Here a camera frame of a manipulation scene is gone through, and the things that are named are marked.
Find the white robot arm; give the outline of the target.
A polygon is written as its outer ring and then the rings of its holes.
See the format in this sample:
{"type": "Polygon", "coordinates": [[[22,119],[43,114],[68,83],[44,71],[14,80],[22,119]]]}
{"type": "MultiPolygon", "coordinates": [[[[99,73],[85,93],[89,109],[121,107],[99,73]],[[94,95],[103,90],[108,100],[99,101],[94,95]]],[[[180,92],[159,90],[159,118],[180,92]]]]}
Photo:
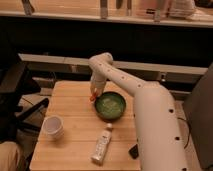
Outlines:
{"type": "Polygon", "coordinates": [[[189,171],[171,93],[156,81],[115,68],[110,53],[92,56],[89,66],[92,94],[100,96],[109,79],[133,97],[141,171],[189,171]]]}

